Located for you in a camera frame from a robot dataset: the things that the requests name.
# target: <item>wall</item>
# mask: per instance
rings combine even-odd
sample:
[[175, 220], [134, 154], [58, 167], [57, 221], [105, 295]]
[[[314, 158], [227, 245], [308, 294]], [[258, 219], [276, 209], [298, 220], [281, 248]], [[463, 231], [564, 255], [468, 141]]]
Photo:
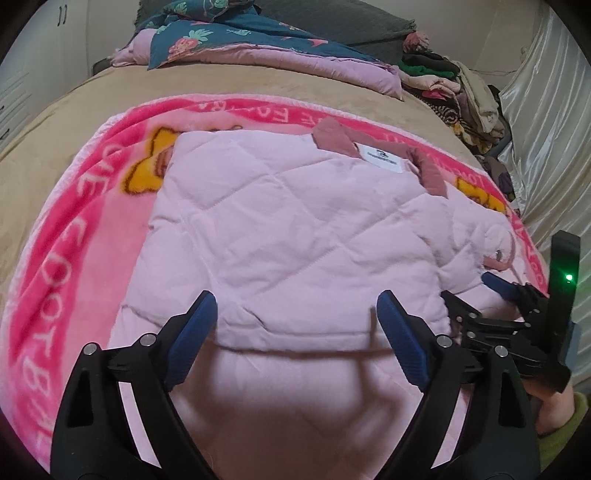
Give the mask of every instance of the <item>wall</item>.
[[86, 44], [89, 70], [131, 39], [138, 8], [139, 0], [89, 0]]
[[499, 88], [531, 44], [540, 0], [365, 0], [393, 15], [413, 18], [431, 48], [459, 60]]

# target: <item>green sleeve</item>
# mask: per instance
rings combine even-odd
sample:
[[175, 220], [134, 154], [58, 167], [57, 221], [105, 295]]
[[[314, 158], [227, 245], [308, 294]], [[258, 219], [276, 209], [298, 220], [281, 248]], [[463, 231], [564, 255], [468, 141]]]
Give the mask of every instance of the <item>green sleeve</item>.
[[552, 463], [556, 457], [558, 457], [558, 454], [566, 446], [570, 438], [575, 433], [576, 429], [579, 427], [583, 417], [587, 413], [588, 408], [589, 403], [587, 402], [587, 397], [585, 397], [585, 395], [582, 393], [575, 393], [574, 414], [571, 419], [561, 429], [558, 429], [556, 432], [540, 438], [540, 463], [542, 471], [550, 463]]

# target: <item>teal floral fabric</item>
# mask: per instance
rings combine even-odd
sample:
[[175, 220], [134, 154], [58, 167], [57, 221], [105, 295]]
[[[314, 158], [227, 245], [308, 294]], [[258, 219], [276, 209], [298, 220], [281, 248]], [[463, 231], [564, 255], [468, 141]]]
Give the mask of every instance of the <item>teal floral fabric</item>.
[[321, 57], [378, 62], [373, 57], [285, 23], [262, 17], [252, 0], [173, 2], [138, 27], [155, 28], [150, 49], [154, 69], [202, 48], [231, 44], [279, 47]]
[[254, 0], [184, 0], [172, 2], [162, 8], [156, 15], [140, 23], [135, 32], [144, 28], [158, 28], [176, 20], [188, 18], [201, 22], [213, 22], [231, 8], [248, 8]]

